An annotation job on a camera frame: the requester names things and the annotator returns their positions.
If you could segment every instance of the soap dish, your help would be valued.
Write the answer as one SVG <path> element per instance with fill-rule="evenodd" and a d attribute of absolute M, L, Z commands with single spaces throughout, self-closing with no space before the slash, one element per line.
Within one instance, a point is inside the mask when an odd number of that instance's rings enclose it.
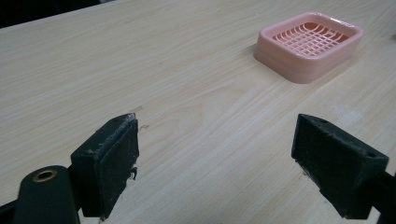
<path fill-rule="evenodd" d="M 260 31 L 254 57 L 282 77 L 310 83 L 350 59 L 363 31 L 317 12 L 306 12 Z"/>

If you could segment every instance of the wooden table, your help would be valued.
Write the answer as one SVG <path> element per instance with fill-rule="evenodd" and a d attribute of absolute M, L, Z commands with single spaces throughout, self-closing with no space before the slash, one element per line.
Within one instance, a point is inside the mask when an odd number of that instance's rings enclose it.
<path fill-rule="evenodd" d="M 252 54 L 261 28 L 306 11 L 365 37 L 352 60 L 298 85 Z M 106 223 L 375 223 L 374 209 L 340 218 L 290 149 L 306 113 L 388 155 L 395 173 L 395 23 L 393 0 L 118 0 L 3 29 L 0 204 L 135 112 L 138 176 Z"/>

